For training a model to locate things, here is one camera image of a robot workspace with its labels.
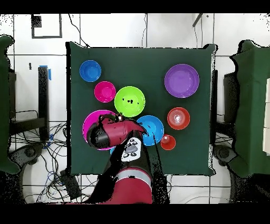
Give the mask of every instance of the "purple bowl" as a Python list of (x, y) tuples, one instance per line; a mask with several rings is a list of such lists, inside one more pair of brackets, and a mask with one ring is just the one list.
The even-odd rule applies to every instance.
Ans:
[(165, 88), (174, 97), (189, 97), (196, 92), (198, 87), (198, 72), (188, 64), (177, 64), (165, 75)]

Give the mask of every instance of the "blue bowl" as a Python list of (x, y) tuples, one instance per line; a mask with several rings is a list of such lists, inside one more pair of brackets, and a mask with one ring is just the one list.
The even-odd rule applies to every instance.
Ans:
[(143, 134), (142, 140), (145, 146), (151, 146), (155, 144), (154, 135), (156, 143), (159, 143), (164, 134), (164, 127), (160, 119), (157, 117), (146, 115), (140, 117), (137, 120), (138, 123), (142, 123), (142, 126), (146, 129), (148, 134)]
[(96, 61), (85, 61), (81, 64), (80, 75), (86, 82), (95, 82), (101, 75), (101, 67)]
[(113, 150), (115, 149), (115, 147), (110, 149), (110, 154), (112, 154)]

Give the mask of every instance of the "bowl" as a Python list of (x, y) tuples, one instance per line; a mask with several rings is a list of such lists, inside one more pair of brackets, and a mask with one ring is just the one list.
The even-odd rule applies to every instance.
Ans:
[(116, 89), (111, 82), (102, 81), (99, 82), (94, 89), (94, 95), (100, 102), (110, 102), (114, 99)]
[(175, 130), (182, 130), (188, 126), (190, 116), (186, 109), (182, 107), (175, 107), (168, 113), (167, 121), (171, 128)]
[[(91, 125), (95, 122), (98, 121), (99, 116), (103, 115), (103, 114), (113, 114), (115, 115), (114, 112), (110, 111), (110, 110), (96, 110), (94, 112), (92, 112), (91, 114), (89, 114), (87, 116), (87, 118), (84, 120), (83, 125), (82, 125), (82, 135), (84, 140), (87, 142), (86, 140), (86, 135), (87, 132), (89, 130), (89, 128), (91, 127)], [(109, 148), (99, 148), (98, 150), (110, 150), (113, 147), (109, 147)]]
[(145, 115), (137, 120), (138, 123), (146, 129), (147, 134), (142, 135), (142, 140), (145, 146), (158, 144), (164, 134), (164, 126), (160, 119), (155, 116)]
[(174, 97), (189, 97), (196, 92), (198, 87), (198, 72), (188, 64), (177, 64), (165, 75), (165, 88)]
[(163, 135), (160, 145), (164, 150), (172, 150), (176, 146), (175, 138), (171, 135)]
[(80, 66), (80, 75), (86, 82), (95, 82), (101, 75), (101, 67), (96, 61), (84, 61)]
[(142, 91), (133, 86), (120, 89), (114, 98), (114, 106), (119, 113), (126, 117), (139, 115), (146, 104)]

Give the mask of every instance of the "red bowl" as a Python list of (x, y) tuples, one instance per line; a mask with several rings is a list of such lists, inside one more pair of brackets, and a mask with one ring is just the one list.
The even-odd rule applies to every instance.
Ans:
[(160, 145), (164, 150), (172, 150), (176, 146), (175, 138), (171, 135), (163, 135), (160, 141)]
[(186, 128), (190, 122), (190, 116), (186, 109), (182, 107), (176, 107), (168, 113), (168, 124), (175, 130), (182, 130)]

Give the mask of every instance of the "floor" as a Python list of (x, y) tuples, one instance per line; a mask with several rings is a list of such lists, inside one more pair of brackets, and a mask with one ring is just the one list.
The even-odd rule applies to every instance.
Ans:
[[(71, 20), (81, 31), (81, 38), (89, 46), (143, 46), (168, 48), (201, 48), (208, 43), (218, 46), (215, 68), (218, 70), (218, 120), (223, 120), (224, 96), (223, 76), (235, 71), (229, 58), (235, 54), (241, 40), (250, 39), (261, 46), (270, 45), (270, 17), (266, 14), (218, 14), (204, 13), (202, 19), (192, 28), (198, 13), (148, 14), (147, 30), (144, 14), (71, 14)], [(35, 35), (59, 35), (58, 14), (41, 14), (42, 28), (35, 28)], [(66, 41), (74, 41), (85, 46), (78, 30), (72, 26), (68, 14), (62, 14), (61, 39), (32, 39), (30, 15), (0, 15), (0, 34), (14, 37), (15, 43), (7, 54), (11, 68), (17, 73), (16, 110), (38, 110), (37, 68), (47, 65), (51, 69), (49, 80), (50, 127), (66, 122)], [(18, 113), (17, 120), (34, 118), (34, 111)], [(33, 133), (26, 133), (31, 138)], [(12, 143), (11, 151), (24, 143), (18, 135)], [(63, 132), (57, 139), (65, 140)], [(57, 157), (59, 170), (66, 168), (66, 148), (62, 147)], [(47, 150), (42, 153), (47, 168), (52, 170), (51, 157)], [(228, 203), (230, 178), (228, 170), (218, 165), (213, 158), (216, 174), (208, 176), (172, 176), (170, 190), (171, 203)], [(79, 175), (80, 188), (85, 195), (91, 194), (95, 175)], [(23, 179), (24, 196), (27, 203), (34, 203), (47, 185), (48, 172), (44, 160), (25, 169)]]

